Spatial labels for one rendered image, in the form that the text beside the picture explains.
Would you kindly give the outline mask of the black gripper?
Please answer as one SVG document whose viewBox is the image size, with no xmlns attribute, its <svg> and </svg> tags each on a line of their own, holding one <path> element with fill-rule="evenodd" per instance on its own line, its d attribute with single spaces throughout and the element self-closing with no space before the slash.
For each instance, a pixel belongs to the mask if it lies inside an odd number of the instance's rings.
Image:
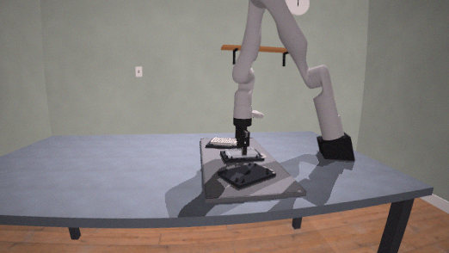
<svg viewBox="0 0 449 253">
<path fill-rule="evenodd" d="M 236 126 L 235 138 L 237 141 L 237 149 L 242 148 L 242 156 L 247 156 L 247 147 L 249 146 L 249 134 L 250 134 L 250 132 L 247 132 L 247 127 L 251 126 L 251 121 L 252 118 L 251 119 L 233 118 L 233 125 Z M 246 144 L 244 144 L 244 142 L 246 142 Z"/>
</svg>

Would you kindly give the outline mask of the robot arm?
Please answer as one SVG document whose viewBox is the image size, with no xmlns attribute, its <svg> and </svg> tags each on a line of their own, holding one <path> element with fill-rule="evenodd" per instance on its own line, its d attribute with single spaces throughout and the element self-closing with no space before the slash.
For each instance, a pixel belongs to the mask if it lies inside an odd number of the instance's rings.
<svg viewBox="0 0 449 253">
<path fill-rule="evenodd" d="M 265 9 L 274 18 L 280 41 L 291 55 L 307 87 L 310 89 L 323 87 L 322 92 L 313 98 L 323 140 L 333 140 L 344 136 L 341 116 L 338 115 L 335 105 L 329 70 L 325 65 L 314 68 L 309 68 L 307 65 L 307 39 L 285 0 L 249 0 L 243 43 L 232 70 L 233 80 L 239 83 L 238 91 L 234 96 L 233 118 L 263 118 L 263 113 L 252 110 L 251 107 L 255 73 L 250 67 L 257 59 L 260 49 L 261 20 Z"/>
</svg>

